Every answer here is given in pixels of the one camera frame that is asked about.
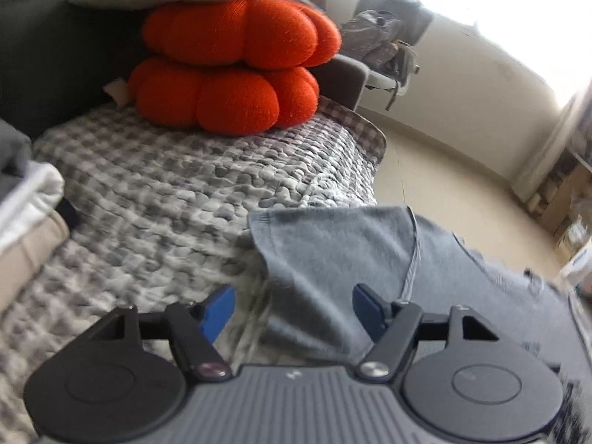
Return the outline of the grey knitted cat sweater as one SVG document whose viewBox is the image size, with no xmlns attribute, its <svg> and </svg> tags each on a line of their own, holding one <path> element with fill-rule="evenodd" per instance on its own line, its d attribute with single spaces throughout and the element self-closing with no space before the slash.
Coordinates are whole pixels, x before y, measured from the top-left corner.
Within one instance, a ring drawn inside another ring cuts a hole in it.
<svg viewBox="0 0 592 444">
<path fill-rule="evenodd" d="M 466 305 L 560 365 L 569 400 L 553 439 L 590 441 L 586 323 L 542 277 L 486 260 L 458 236 L 400 206 L 272 209 L 252 213 L 248 222 L 268 271 L 267 343 L 303 359 L 358 362 L 370 346 L 352 308 L 358 284 L 428 313 Z"/>
</svg>

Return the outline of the grey checkered blanket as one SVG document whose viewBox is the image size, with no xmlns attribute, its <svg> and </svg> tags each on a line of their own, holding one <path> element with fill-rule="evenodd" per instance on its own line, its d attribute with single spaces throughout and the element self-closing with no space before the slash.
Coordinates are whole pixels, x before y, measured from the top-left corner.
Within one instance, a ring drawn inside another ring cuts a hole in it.
<svg viewBox="0 0 592 444">
<path fill-rule="evenodd" d="M 375 168 L 380 166 L 386 154 L 387 139 L 375 124 L 356 111 L 325 96 L 320 96 L 319 111 L 332 121 L 344 126 L 365 157 Z"/>
</svg>

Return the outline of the grey white quilted bedspread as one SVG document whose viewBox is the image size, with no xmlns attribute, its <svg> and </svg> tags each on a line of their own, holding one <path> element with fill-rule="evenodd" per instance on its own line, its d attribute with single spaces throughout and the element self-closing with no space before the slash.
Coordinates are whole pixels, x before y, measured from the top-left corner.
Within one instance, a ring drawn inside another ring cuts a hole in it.
<svg viewBox="0 0 592 444">
<path fill-rule="evenodd" d="M 249 214 L 375 201 L 377 168 L 319 109 L 288 129 L 216 137 L 106 105 L 47 130 L 33 154 L 64 177 L 79 225 L 1 315 L 5 443 L 33 439 L 32 372 L 115 307 L 160 311 L 233 285 L 239 311 L 218 346 L 235 364 L 252 356 L 265 267 Z"/>
</svg>

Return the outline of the grey backpack on chair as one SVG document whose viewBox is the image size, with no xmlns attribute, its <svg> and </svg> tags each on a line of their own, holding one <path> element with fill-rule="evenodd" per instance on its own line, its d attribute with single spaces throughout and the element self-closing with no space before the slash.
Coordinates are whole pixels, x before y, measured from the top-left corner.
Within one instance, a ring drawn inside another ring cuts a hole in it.
<svg viewBox="0 0 592 444">
<path fill-rule="evenodd" d="M 396 42 L 404 30 L 404 23 L 388 11 L 362 11 L 341 26 L 340 53 L 392 76 L 398 54 Z"/>
</svg>

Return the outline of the right beige curtain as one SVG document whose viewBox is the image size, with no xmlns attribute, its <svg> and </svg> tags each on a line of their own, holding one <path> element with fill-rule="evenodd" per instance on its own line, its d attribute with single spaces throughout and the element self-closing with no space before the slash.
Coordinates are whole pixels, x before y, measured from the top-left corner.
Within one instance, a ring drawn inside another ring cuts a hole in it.
<svg viewBox="0 0 592 444">
<path fill-rule="evenodd" d="M 511 181 L 520 202 L 527 202 L 569 148 L 583 149 L 591 140 L 591 91 L 573 97 L 562 110 L 559 122 L 544 143 Z"/>
</svg>

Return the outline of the white blue cardboard box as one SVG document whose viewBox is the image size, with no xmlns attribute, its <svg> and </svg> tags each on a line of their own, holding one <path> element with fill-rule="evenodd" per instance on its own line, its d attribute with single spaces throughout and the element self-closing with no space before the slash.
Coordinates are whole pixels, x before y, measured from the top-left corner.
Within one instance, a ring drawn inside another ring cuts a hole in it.
<svg viewBox="0 0 592 444">
<path fill-rule="evenodd" d="M 559 271 L 561 282 L 576 286 L 591 276 L 591 242 L 582 246 L 574 257 Z"/>
</svg>

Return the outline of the white office chair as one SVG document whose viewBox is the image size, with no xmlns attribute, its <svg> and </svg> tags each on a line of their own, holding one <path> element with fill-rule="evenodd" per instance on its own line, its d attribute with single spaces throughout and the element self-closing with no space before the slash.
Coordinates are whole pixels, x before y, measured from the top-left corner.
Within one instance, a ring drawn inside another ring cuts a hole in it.
<svg viewBox="0 0 592 444">
<path fill-rule="evenodd" d="M 363 59 L 370 67 L 366 88 L 387 92 L 385 109 L 389 110 L 406 94 L 410 78 L 420 73 L 414 47 L 434 21 L 434 12 L 420 0 L 358 0 L 354 16 L 359 14 L 389 37 Z"/>
</svg>

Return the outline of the wooden desk shelf unit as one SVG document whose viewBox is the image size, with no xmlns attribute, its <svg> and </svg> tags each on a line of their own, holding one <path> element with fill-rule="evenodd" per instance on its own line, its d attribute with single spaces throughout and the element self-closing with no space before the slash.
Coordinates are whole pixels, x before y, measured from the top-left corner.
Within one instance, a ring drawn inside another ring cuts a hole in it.
<svg viewBox="0 0 592 444">
<path fill-rule="evenodd" d="M 543 229 L 559 239 L 577 219 L 576 202 L 590 189 L 591 165 L 567 148 L 529 200 L 529 212 Z"/>
</svg>

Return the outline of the stack of folded clothes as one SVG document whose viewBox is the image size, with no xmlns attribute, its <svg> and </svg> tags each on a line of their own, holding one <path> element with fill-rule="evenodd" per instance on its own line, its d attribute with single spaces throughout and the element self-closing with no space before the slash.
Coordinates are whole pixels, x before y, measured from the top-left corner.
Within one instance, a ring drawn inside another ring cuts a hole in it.
<svg viewBox="0 0 592 444">
<path fill-rule="evenodd" d="M 34 161 L 31 139 L 1 122 L 1 308 L 6 309 L 79 225 L 64 178 Z"/>
</svg>

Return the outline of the orange pumpkin cushion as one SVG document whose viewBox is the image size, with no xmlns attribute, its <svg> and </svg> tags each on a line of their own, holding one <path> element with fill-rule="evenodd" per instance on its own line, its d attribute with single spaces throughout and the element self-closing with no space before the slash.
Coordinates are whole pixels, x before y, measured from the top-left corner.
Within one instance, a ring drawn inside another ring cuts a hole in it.
<svg viewBox="0 0 592 444">
<path fill-rule="evenodd" d="M 310 70 L 342 42 L 329 17 L 290 0 L 169 3 L 148 14 L 141 36 L 152 54 L 127 82 L 137 112 L 230 137 L 311 119 L 320 89 Z"/>
</svg>

